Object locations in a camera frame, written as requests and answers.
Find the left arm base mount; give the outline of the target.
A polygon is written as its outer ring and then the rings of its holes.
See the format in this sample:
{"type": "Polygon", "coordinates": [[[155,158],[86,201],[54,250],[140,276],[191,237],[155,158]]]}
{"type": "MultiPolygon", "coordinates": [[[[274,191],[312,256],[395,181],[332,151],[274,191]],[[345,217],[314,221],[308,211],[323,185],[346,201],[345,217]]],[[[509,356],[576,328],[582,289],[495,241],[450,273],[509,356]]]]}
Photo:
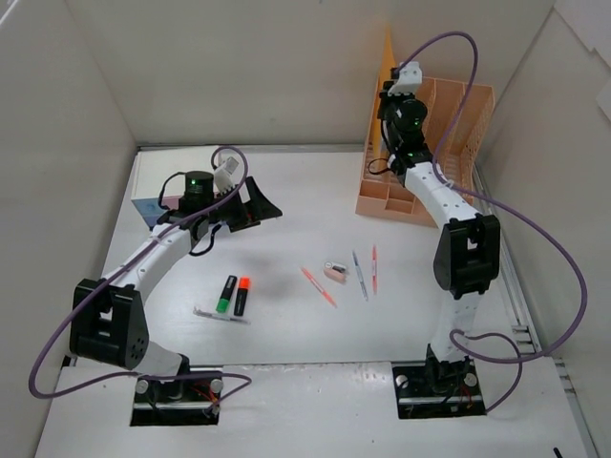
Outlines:
{"type": "Polygon", "coordinates": [[[139,378],[132,401],[131,427],[216,426],[223,391],[220,367],[194,367],[195,380],[158,382],[139,378]]]}

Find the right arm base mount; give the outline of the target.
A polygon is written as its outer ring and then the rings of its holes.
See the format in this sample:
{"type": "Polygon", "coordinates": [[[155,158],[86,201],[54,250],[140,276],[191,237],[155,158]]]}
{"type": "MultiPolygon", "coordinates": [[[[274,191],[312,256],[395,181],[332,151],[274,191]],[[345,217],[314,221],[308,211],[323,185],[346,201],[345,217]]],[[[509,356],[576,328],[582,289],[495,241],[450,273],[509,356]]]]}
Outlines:
{"type": "Polygon", "coordinates": [[[468,357],[440,363],[429,355],[421,362],[392,364],[391,369],[401,420],[486,415],[474,361],[468,357]]]}

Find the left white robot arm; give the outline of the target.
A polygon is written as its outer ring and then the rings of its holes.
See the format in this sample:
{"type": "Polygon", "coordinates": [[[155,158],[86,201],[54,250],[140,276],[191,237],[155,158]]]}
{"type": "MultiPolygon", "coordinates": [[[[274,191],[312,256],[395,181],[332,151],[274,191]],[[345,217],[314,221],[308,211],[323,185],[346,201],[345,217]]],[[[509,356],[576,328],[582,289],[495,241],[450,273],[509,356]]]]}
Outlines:
{"type": "Polygon", "coordinates": [[[157,390],[169,400],[186,396],[191,387],[189,360],[152,342],[144,306],[158,283],[193,253],[211,226],[225,225],[237,232],[282,216],[253,177],[246,177],[243,185],[247,200],[226,172],[186,173],[177,208],[165,209],[138,252],[102,279],[85,279],[75,288],[71,352],[157,378],[157,390]]]}

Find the orange folder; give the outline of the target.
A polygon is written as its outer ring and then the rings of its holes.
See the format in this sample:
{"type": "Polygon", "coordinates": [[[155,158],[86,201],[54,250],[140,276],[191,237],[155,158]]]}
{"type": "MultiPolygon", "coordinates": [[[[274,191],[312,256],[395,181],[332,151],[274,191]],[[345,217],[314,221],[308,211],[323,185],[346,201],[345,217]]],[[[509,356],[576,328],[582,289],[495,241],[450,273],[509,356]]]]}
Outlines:
{"type": "Polygon", "coordinates": [[[373,158],[376,159],[374,163],[374,170],[379,171],[383,168],[382,158],[385,157],[385,147],[383,145],[383,140],[381,137],[381,125],[380,119],[378,118],[378,109],[380,108],[381,99],[379,93],[383,90],[384,83],[390,79],[390,69],[395,66],[395,59],[392,51],[391,44],[391,33],[390,26],[386,27],[385,30],[385,41],[384,41],[384,49],[382,52],[382,61],[380,65],[380,70],[378,74],[377,81],[377,89],[376,89],[376,98],[375,98],[375,109],[373,113],[373,137],[372,137],[372,146],[373,146],[373,158]]]}

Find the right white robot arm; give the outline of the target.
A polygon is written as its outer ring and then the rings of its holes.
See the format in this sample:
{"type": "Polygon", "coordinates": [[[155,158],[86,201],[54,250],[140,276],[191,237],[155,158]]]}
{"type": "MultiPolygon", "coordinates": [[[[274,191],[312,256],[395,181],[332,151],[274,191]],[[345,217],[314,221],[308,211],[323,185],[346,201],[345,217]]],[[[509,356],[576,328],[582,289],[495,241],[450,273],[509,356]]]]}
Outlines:
{"type": "Polygon", "coordinates": [[[425,206],[440,230],[433,259],[437,284],[447,293],[422,370],[425,387],[443,393],[468,362],[450,339],[453,330],[469,331],[481,297],[499,272],[500,223],[484,216],[443,184],[422,131],[428,114],[414,89],[387,80],[379,93],[377,117],[389,152],[388,168],[425,206]]]}

